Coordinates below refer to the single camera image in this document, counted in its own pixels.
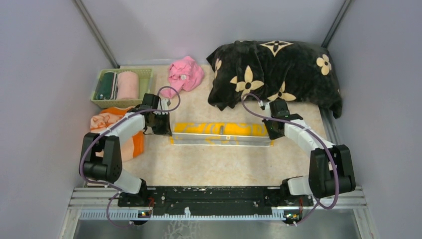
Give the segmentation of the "grey yellow duck towel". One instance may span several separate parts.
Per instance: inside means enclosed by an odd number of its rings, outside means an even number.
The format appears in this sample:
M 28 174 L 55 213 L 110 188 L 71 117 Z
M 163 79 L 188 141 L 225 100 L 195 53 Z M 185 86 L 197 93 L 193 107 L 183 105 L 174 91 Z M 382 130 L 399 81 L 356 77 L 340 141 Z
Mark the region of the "grey yellow duck towel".
M 170 138 L 172 145 L 271 147 L 266 127 L 259 123 L 178 122 Z

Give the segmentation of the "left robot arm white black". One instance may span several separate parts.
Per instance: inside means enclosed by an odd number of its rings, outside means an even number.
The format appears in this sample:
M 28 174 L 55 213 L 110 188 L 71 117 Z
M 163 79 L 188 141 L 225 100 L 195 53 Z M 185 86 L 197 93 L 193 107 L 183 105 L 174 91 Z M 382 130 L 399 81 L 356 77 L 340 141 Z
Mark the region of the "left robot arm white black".
M 83 138 L 79 173 L 89 183 L 116 189 L 137 206 L 149 204 L 146 181 L 123 169 L 121 147 L 139 132 L 150 128 L 154 135 L 172 136 L 171 102 L 155 94 L 145 94 L 141 104 L 131 108 L 116 123 Z

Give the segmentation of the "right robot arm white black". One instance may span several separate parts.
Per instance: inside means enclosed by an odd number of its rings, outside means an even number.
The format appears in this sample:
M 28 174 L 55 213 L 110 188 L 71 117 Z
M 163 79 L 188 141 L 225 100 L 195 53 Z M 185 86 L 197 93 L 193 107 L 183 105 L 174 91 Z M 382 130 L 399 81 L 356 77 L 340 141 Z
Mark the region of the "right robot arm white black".
M 346 145 L 336 145 L 322 138 L 302 116 L 290 113 L 283 100 L 259 102 L 259 106 L 264 112 L 263 122 L 270 139 L 286 137 L 310 158 L 307 175 L 282 182 L 280 198 L 284 204 L 293 205 L 302 195 L 319 199 L 338 197 L 356 189 L 351 153 Z

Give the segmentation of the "black floral pillow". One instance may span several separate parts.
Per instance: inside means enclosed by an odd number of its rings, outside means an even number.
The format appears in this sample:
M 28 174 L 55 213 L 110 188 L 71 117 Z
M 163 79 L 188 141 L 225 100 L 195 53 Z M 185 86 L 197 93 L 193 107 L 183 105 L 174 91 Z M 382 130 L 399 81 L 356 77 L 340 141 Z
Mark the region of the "black floral pillow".
M 342 115 L 343 100 L 330 52 L 301 41 L 235 41 L 208 57 L 214 71 L 208 103 L 224 110 L 244 97 L 309 102 Z

